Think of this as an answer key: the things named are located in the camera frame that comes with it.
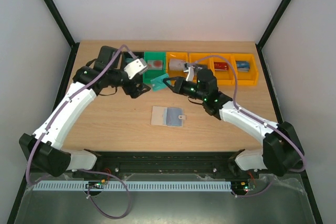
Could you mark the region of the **beige leather card holder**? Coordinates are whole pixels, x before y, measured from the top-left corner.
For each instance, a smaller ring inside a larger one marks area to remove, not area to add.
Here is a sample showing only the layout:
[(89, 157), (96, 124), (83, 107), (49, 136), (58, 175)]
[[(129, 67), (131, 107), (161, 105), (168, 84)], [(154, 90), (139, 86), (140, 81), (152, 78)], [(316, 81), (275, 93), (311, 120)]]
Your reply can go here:
[(175, 107), (153, 106), (151, 125), (183, 127), (186, 115), (184, 110)]

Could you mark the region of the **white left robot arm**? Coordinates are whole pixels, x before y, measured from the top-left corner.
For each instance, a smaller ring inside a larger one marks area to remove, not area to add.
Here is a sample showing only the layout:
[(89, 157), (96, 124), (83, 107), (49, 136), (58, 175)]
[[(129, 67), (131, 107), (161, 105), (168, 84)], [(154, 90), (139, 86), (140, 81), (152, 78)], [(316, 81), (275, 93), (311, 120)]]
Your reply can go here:
[(121, 87), (135, 99), (150, 87), (139, 81), (148, 65), (127, 46), (119, 49), (103, 46), (98, 57), (78, 69), (64, 98), (49, 118), (33, 134), (23, 134), (20, 147), (27, 158), (26, 173), (32, 166), (58, 177), (68, 170), (94, 167), (97, 156), (92, 151), (63, 149), (64, 141), (85, 108), (107, 88)]

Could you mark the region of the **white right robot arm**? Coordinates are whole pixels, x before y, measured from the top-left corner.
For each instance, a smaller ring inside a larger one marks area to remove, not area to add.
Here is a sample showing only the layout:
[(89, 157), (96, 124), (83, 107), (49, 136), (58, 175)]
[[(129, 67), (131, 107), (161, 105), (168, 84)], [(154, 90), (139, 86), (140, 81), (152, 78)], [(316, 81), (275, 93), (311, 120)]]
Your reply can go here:
[(252, 169), (266, 169), (276, 176), (303, 171), (304, 154), (293, 126), (288, 122), (279, 124), (266, 120), (240, 107), (219, 90), (211, 70), (200, 70), (196, 82), (172, 77), (165, 78), (163, 83), (176, 94), (200, 100), (209, 115), (238, 127), (260, 143), (260, 149), (243, 149), (231, 157), (232, 176), (242, 177)]

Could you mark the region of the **teal credit card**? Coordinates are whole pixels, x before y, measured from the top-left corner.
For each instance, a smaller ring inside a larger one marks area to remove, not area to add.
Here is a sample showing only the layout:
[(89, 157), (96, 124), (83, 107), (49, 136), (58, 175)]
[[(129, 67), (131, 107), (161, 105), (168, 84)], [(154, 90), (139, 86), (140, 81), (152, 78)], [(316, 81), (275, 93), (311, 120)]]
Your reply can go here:
[(159, 91), (159, 90), (163, 90), (163, 89), (165, 89), (165, 88), (167, 87), (167, 85), (163, 82), (163, 80), (164, 80), (165, 78), (168, 78), (168, 77), (169, 77), (169, 75), (168, 75), (167, 73), (165, 73), (165, 74), (163, 74), (163, 75), (161, 75), (161, 76), (158, 76), (158, 77), (152, 79), (152, 80), (150, 81), (150, 85), (151, 85), (151, 87), (152, 87), (152, 90), (153, 90), (154, 92), (157, 92), (157, 91)]

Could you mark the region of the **blue cards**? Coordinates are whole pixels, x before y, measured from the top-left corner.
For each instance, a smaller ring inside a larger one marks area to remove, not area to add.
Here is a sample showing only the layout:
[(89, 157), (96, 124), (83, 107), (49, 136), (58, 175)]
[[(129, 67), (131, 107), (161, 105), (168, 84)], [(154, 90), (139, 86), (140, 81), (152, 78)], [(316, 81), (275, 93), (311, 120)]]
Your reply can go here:
[(181, 108), (168, 107), (163, 112), (163, 125), (182, 127), (184, 121), (184, 112)]

